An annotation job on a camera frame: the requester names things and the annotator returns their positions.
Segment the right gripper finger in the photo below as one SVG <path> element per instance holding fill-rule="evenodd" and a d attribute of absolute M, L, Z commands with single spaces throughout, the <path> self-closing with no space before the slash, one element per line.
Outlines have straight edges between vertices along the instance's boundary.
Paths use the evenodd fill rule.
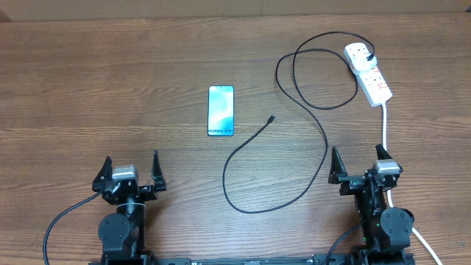
<path fill-rule="evenodd" d="M 378 160 L 391 160 L 392 156 L 386 151 L 386 148 L 382 144 L 375 146 Z"/>
<path fill-rule="evenodd" d="M 346 180 L 348 173 L 346 167 L 341 159 L 338 149 L 334 146 L 332 148 L 331 166 L 328 177 L 329 184 L 339 184 Z"/>

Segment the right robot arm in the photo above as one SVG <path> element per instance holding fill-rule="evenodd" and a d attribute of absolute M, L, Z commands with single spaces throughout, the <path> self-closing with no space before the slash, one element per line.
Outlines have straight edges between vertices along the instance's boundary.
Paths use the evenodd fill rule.
<path fill-rule="evenodd" d="M 376 147 L 378 159 L 362 175 L 351 176 L 336 147 L 332 148 L 328 182 L 339 184 L 339 194 L 353 195 L 360 223 L 332 245 L 326 264 L 414 264 L 412 255 L 405 253 L 411 244 L 410 235 L 414 215 L 405 208 L 388 206 L 384 193 L 397 186 L 403 168 L 384 149 Z M 364 244 L 354 246 L 351 252 L 334 258 L 336 246 L 357 229 L 361 229 Z"/>

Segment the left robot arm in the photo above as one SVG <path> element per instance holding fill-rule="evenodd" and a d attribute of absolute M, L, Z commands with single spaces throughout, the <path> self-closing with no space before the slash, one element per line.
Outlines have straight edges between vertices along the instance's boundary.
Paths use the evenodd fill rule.
<path fill-rule="evenodd" d="M 116 207 L 116 212 L 103 218 L 98 227 L 102 242 L 101 264 L 157 264 L 157 258 L 146 248 L 146 202 L 156 200 L 166 190 L 158 152 L 153 152 L 151 185 L 139 185 L 134 165 L 112 166 L 107 157 L 92 182 L 92 190 Z"/>

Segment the blue Samsung Galaxy smartphone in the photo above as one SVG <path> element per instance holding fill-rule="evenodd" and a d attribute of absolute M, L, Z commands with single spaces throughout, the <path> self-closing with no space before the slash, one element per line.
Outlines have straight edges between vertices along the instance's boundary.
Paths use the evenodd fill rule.
<path fill-rule="evenodd" d="M 234 95 L 232 85 L 212 85 L 208 89 L 208 135 L 232 136 L 234 126 Z"/>

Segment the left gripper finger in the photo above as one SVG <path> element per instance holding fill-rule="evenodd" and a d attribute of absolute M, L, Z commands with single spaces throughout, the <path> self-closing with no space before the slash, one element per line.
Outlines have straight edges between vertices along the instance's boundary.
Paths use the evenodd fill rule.
<path fill-rule="evenodd" d="M 163 177 L 163 172 L 160 167 L 160 162 L 158 158 L 158 151 L 155 150 L 153 152 L 153 159 L 152 159 L 152 174 L 151 178 L 154 181 L 154 190 L 155 191 L 165 191 L 166 190 L 166 181 Z"/>
<path fill-rule="evenodd" d="M 107 181 L 112 178 L 112 171 L 112 159 L 110 156 L 107 156 L 102 168 L 100 169 L 99 173 L 95 176 L 92 182 L 92 191 L 104 191 L 107 185 Z"/>

